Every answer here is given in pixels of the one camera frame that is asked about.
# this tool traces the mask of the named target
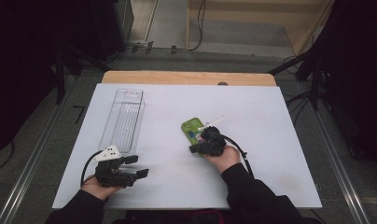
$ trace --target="clear plastic container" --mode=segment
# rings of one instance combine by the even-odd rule
[[[133,155],[144,110],[143,91],[117,90],[99,149],[114,145],[125,156]]]

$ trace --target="white tabletop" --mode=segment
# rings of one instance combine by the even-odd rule
[[[53,208],[79,190],[87,159],[98,150],[117,89],[144,91],[145,115],[131,169],[148,177],[118,191],[106,207],[121,209],[229,208],[227,188],[216,168],[189,152],[180,125],[222,115],[216,126],[247,152],[257,179],[299,208],[321,207],[314,181],[278,87],[98,84],[66,166]],[[91,163],[87,175],[94,173]]]

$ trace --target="green object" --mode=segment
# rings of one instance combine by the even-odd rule
[[[198,131],[198,128],[203,127],[201,121],[197,118],[190,119],[182,123],[182,130],[192,145],[197,145],[201,139],[202,131]]]

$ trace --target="hand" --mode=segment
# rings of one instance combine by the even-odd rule
[[[225,146],[223,154],[219,157],[204,155],[204,157],[213,163],[220,173],[230,168],[232,165],[241,162],[241,157],[238,149],[231,146]]]
[[[102,185],[96,179],[95,175],[90,175],[89,177],[87,177],[87,180],[84,181],[81,189],[104,201],[114,192],[122,189],[122,187],[102,187]]]

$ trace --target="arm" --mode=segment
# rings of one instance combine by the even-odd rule
[[[234,147],[220,157],[205,156],[228,187],[227,202],[244,223],[305,223],[287,196],[276,196],[262,181],[253,179],[240,162]]]
[[[103,188],[92,176],[64,208],[49,215],[46,223],[102,223],[105,199],[119,189]]]

